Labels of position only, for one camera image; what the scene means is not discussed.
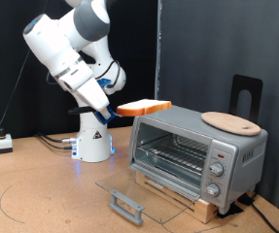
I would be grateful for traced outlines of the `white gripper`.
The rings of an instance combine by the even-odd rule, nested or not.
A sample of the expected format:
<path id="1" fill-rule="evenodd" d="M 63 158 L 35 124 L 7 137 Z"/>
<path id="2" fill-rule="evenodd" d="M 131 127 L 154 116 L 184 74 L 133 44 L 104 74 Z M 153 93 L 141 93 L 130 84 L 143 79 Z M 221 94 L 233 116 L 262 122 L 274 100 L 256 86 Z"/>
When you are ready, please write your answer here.
<path id="1" fill-rule="evenodd" d="M 106 94 L 87 65 L 72 66 L 67 73 L 58 78 L 58 82 L 76 98 L 80 107 L 90 106 L 101 112 L 109 105 Z M 104 118 L 109 119 L 109 110 L 103 111 Z"/>

